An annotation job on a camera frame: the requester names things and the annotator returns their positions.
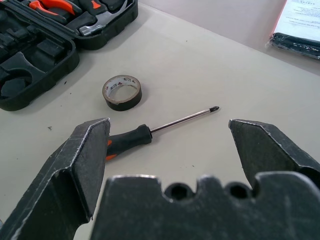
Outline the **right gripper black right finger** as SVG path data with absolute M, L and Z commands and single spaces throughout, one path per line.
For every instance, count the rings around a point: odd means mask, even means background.
M 275 125 L 243 119 L 228 127 L 250 184 L 262 172 L 297 172 L 320 186 L 320 163 L 296 145 Z

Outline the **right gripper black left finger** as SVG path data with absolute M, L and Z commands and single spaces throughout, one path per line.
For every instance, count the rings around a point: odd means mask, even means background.
M 72 240 L 94 215 L 110 121 L 78 125 L 36 175 L 0 229 L 2 240 Z

